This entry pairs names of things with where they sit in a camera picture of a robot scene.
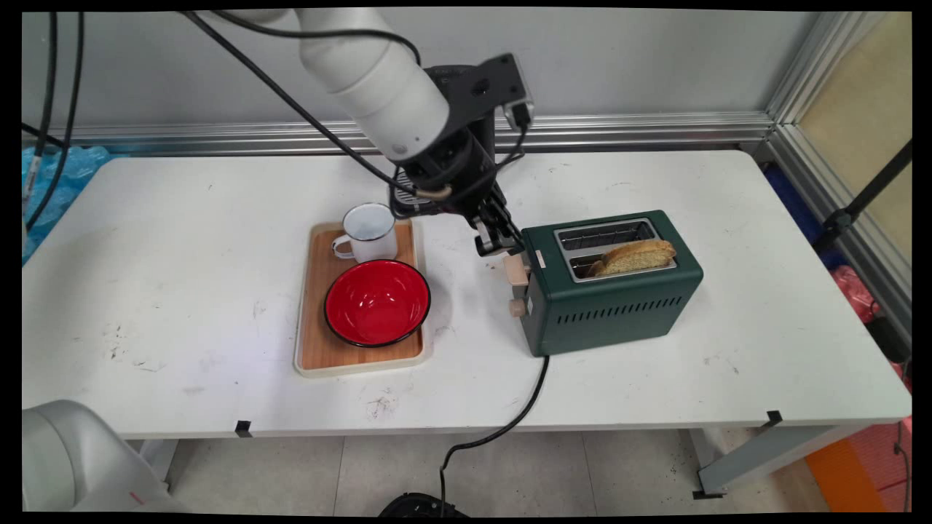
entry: toaster knob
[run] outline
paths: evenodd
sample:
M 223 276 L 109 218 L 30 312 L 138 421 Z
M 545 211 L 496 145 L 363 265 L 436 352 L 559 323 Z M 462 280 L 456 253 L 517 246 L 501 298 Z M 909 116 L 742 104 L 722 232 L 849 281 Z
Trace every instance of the toaster knob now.
M 508 301 L 508 311 L 513 317 L 523 317 L 528 314 L 528 306 L 523 298 L 512 298 Z

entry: black bowl rim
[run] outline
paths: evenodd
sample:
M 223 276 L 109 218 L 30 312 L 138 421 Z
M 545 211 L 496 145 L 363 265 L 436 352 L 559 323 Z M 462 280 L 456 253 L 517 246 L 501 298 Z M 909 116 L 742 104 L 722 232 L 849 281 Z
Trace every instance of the black bowl rim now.
M 411 268 L 411 269 L 414 270 L 414 272 L 420 277 L 420 279 L 421 279 L 422 281 L 424 281 L 424 287 L 427 288 L 427 308 L 424 310 L 423 316 L 420 317 L 420 321 L 418 322 L 418 324 L 415 325 L 415 326 L 411 329 L 411 331 L 408 331 L 407 333 L 401 335 L 400 337 L 396 338 L 395 340 L 391 340 L 391 341 L 389 341 L 389 342 L 382 342 L 382 343 L 380 343 L 380 344 L 363 344 L 362 342 L 356 342 L 355 340 L 350 340 L 350 339 L 348 339 L 348 338 L 346 338 L 346 337 L 340 335 L 339 332 L 337 332 L 337 331 L 334 329 L 333 325 L 330 324 L 330 316 L 327 314 L 327 299 L 330 298 L 330 292 L 333 291 L 333 289 L 334 289 L 334 284 L 336 283 L 336 281 L 340 280 L 340 277 L 342 277 L 347 271 L 349 271 L 350 269 L 353 269 L 353 268 L 358 268 L 359 266 L 361 266 L 361 265 L 363 265 L 363 264 L 368 264 L 368 263 L 370 263 L 370 262 L 377 262 L 377 261 L 380 261 L 380 260 L 387 260 L 387 261 L 389 261 L 389 262 L 396 262 L 396 263 L 398 263 L 398 264 L 403 264 L 403 265 L 408 266 L 409 268 Z M 424 324 L 424 321 L 427 320 L 427 314 L 431 312 L 431 301 L 432 301 L 432 297 L 431 297 L 431 285 L 430 285 L 429 283 L 427 283 L 427 279 L 424 277 L 423 273 L 421 273 L 421 272 L 418 270 L 418 268 L 415 268 L 414 266 L 408 264 L 407 262 L 402 262 L 401 260 L 395 260 L 395 259 L 393 259 L 393 258 L 375 258 L 375 259 L 373 259 L 373 260 L 366 260 L 365 262 L 361 262 L 361 263 L 359 263 L 359 264 L 356 264 L 356 265 L 353 266 L 352 268 L 349 268 L 349 269 L 347 269 L 346 271 L 343 271 L 342 273 L 340 273 L 340 275 L 339 275 L 338 277 L 336 277 L 336 278 L 334 279 L 333 282 L 330 283 L 330 287 L 327 288 L 327 294 L 323 296 L 323 320 L 324 320 L 325 322 L 327 322 L 327 327 L 330 328 L 330 331 L 331 331 L 334 335 L 336 335 L 340 340 L 343 340 L 343 341 L 346 342 L 347 344 L 351 344 L 351 345 L 356 346 L 356 347 L 359 347 L 359 348 L 384 348 L 385 346 L 390 346 L 391 344 L 397 344 L 398 342 L 401 342 L 402 340 L 404 340 L 404 339 L 410 337 L 411 335 L 413 335 L 415 331 L 418 331 L 418 329 L 421 327 L 421 325 Z

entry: wooden tray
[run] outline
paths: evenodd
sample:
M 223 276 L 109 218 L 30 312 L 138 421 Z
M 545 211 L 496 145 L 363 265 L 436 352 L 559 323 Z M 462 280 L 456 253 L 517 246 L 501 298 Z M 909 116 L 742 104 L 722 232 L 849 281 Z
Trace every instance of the wooden tray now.
M 338 222 L 319 224 L 310 231 L 308 263 L 304 275 L 300 319 L 295 337 L 295 368 L 305 377 L 332 377 L 363 371 L 393 369 L 419 364 L 427 357 L 421 328 L 410 337 L 383 348 L 360 348 L 340 340 L 323 318 L 323 300 L 330 284 L 343 271 L 356 265 L 343 260 L 331 250 L 333 240 L 343 234 Z M 407 220 L 395 225 L 400 260 L 423 271 L 422 250 L 416 244 L 415 224 Z

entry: red bowl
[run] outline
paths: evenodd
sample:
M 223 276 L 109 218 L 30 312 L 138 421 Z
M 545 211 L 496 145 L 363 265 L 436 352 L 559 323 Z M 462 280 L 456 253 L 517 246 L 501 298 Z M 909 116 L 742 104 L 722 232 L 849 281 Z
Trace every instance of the red bowl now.
M 400 342 L 431 308 L 431 289 L 417 269 L 397 260 L 370 260 L 336 278 L 323 301 L 327 326 L 363 348 Z

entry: toaster vent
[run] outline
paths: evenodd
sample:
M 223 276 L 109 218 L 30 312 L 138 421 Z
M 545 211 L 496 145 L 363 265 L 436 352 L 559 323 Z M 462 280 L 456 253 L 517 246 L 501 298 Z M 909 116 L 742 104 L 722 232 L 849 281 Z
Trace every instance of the toaster vent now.
M 682 296 L 673 296 L 671 298 L 663 298 L 658 300 L 652 300 L 650 302 L 640 302 L 638 304 L 627 304 L 624 306 L 616 306 L 614 308 L 605 308 L 603 310 L 589 310 L 583 311 L 580 313 L 573 313 L 567 315 L 559 315 L 556 317 L 557 324 L 572 324 L 576 322 L 582 322 L 586 320 L 594 320 L 606 317 L 613 317 L 618 315 L 624 315 L 628 313 L 635 313 L 646 310 L 659 310 L 660 308 L 669 308 L 671 306 L 678 306 L 679 302 L 683 299 Z

